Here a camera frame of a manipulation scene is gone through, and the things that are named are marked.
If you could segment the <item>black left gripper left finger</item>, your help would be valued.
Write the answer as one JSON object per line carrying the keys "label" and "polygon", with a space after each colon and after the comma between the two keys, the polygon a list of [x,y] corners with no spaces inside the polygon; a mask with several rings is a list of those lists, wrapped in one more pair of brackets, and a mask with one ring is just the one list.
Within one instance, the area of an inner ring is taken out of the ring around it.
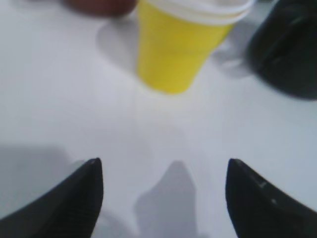
{"label": "black left gripper left finger", "polygon": [[0,221],[2,238],[90,238],[103,203],[103,168],[90,159],[52,190]]}

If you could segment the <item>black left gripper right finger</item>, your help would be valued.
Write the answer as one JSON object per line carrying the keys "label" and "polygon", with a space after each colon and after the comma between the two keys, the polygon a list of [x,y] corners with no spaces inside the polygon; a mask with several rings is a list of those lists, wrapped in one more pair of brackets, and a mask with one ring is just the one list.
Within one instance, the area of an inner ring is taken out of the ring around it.
{"label": "black left gripper right finger", "polygon": [[317,213],[240,159],[230,159],[225,199],[239,238],[315,238]]}

